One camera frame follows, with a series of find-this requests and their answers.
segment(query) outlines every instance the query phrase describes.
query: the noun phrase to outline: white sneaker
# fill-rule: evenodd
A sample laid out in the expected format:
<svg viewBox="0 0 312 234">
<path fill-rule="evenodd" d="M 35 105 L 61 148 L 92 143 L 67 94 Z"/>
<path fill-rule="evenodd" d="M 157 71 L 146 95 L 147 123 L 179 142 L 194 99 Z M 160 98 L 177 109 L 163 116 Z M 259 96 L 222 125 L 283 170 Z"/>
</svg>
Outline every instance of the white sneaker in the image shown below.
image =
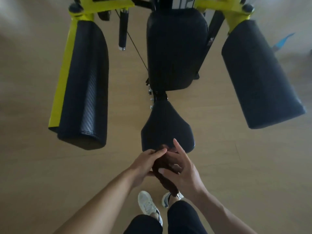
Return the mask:
<svg viewBox="0 0 312 234">
<path fill-rule="evenodd" d="M 150 216 L 152 213 L 158 213 L 158 222 L 162 225 L 162 218 L 158 208 L 155 206 L 153 199 L 146 191 L 141 191 L 138 194 L 138 205 L 145 215 Z"/>
<path fill-rule="evenodd" d="M 169 198 L 170 198 L 170 196 L 171 196 L 171 193 L 168 192 L 168 193 L 166 193 L 166 194 L 163 196 L 163 198 L 162 198 L 162 200 L 161 200 L 161 204 L 162 204 L 165 208 L 168 208 L 168 207 L 169 207 Z M 178 198 L 179 200 L 181 200 L 181 199 L 184 198 L 184 196 L 179 192 L 179 193 L 177 194 L 177 198 Z"/>
</svg>

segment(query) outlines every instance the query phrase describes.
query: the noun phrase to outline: leg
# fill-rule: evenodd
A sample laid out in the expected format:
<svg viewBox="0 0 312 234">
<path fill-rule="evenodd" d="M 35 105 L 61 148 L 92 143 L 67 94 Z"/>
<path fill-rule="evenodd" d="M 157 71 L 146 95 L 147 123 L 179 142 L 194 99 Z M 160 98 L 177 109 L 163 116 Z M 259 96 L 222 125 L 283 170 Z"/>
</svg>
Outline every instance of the leg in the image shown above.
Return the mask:
<svg viewBox="0 0 312 234">
<path fill-rule="evenodd" d="M 138 215 L 130 223 L 124 234 L 162 234 L 162 226 L 157 219 L 148 215 Z"/>
<path fill-rule="evenodd" d="M 150 194 L 141 191 L 138 204 L 144 214 L 136 216 L 124 234 L 162 234 L 162 218 Z"/>
<path fill-rule="evenodd" d="M 168 204 L 169 234 L 207 234 L 196 210 L 181 197 L 164 196 L 163 202 Z"/>
</svg>

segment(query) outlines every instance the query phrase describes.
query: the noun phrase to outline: black padded cushion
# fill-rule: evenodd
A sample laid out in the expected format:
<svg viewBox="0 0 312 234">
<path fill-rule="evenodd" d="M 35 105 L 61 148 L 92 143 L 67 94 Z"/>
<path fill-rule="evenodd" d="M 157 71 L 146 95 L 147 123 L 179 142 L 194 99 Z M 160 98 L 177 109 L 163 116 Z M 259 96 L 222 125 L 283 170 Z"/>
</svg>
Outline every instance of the black padded cushion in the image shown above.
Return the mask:
<svg viewBox="0 0 312 234">
<path fill-rule="evenodd" d="M 157 101 L 141 131 L 142 150 L 157 149 L 162 144 L 172 148 L 174 138 L 187 153 L 195 147 L 189 124 L 180 117 L 169 101 Z"/>
<path fill-rule="evenodd" d="M 155 91 L 188 87 L 201 67 L 208 26 L 194 8 L 161 10 L 147 22 L 150 86 Z"/>
<path fill-rule="evenodd" d="M 57 136 L 91 150 L 107 137 L 108 50 L 101 29 L 79 21 Z"/>
<path fill-rule="evenodd" d="M 254 20 L 243 21 L 230 33 L 222 56 L 249 128 L 267 127 L 305 113 Z"/>
</svg>

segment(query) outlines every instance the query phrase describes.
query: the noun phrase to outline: gym machine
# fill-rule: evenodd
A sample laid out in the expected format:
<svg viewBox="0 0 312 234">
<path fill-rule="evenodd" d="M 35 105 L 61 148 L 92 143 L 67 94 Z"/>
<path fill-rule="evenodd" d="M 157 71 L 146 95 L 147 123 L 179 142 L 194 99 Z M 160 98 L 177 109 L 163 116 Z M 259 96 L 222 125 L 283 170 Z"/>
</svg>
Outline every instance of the gym machine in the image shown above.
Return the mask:
<svg viewBox="0 0 312 234">
<path fill-rule="evenodd" d="M 72 22 L 55 93 L 49 129 L 82 149 L 106 145 L 109 55 L 94 14 L 108 21 L 119 10 L 119 49 L 125 50 L 129 9 L 152 10 L 147 20 L 148 80 L 154 105 L 141 131 L 142 150 L 195 147 L 192 129 L 168 101 L 166 91 L 187 88 L 223 23 L 229 26 L 222 56 L 249 128 L 260 129 L 305 113 L 246 0 L 192 0 L 193 8 L 173 9 L 173 0 L 74 0 Z M 215 10 L 208 26 L 203 13 Z"/>
</svg>

